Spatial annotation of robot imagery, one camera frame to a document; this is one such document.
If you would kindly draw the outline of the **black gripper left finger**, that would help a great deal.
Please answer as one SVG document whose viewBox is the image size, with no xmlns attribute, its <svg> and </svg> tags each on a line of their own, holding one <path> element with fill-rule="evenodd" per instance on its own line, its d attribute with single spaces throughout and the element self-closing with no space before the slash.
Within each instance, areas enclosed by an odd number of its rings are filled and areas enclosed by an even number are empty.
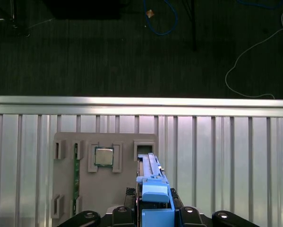
<svg viewBox="0 0 283 227">
<path fill-rule="evenodd" d="M 126 196 L 123 206 L 110 208 L 104 216 L 98 212 L 82 211 L 67 221 L 60 224 L 60 227 L 134 227 L 136 225 L 136 190 L 126 189 Z"/>
</svg>

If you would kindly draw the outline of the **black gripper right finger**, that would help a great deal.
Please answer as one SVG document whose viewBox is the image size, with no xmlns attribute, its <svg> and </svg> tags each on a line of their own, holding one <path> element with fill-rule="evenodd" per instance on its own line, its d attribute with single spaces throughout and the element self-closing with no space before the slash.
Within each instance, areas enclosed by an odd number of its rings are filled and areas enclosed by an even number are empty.
<svg viewBox="0 0 283 227">
<path fill-rule="evenodd" d="M 171 188 L 175 206 L 176 227 L 257 227 L 258 225 L 229 211 L 220 210 L 211 217 L 200 213 L 195 207 L 184 206 L 177 191 Z"/>
</svg>

